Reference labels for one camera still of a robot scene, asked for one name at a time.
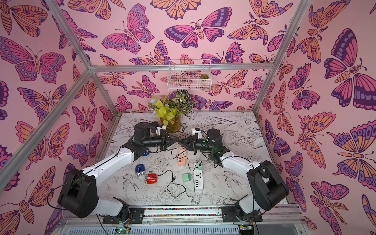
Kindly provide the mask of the pink power strip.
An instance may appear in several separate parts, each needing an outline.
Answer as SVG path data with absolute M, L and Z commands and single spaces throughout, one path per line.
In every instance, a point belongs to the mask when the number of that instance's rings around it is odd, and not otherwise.
M 179 152 L 177 155 L 177 164 L 178 166 L 186 166 L 186 160 L 187 160 L 187 150 L 183 148 L 182 146 L 179 146 Z

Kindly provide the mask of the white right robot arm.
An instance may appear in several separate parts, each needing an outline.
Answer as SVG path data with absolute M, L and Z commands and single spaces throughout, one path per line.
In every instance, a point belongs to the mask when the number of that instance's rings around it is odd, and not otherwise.
M 218 129 L 209 129 L 206 137 L 196 128 L 194 134 L 178 141 L 186 150 L 205 154 L 214 164 L 248 179 L 252 194 L 235 203 L 239 221 L 255 221 L 261 211 L 267 212 L 289 195 L 289 189 L 270 161 L 255 162 L 228 149 Z

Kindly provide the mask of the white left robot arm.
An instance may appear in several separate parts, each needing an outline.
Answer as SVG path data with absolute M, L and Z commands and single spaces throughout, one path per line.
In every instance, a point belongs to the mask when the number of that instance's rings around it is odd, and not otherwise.
M 166 151 L 179 141 L 170 135 L 166 127 L 157 122 L 140 122 L 134 127 L 134 134 L 119 150 L 106 159 L 82 170 L 70 171 L 62 185 L 58 205 L 78 218 L 89 215 L 104 215 L 118 223 L 129 221 L 129 205 L 119 198 L 98 196 L 100 185 L 115 172 L 143 156 L 150 147 Z

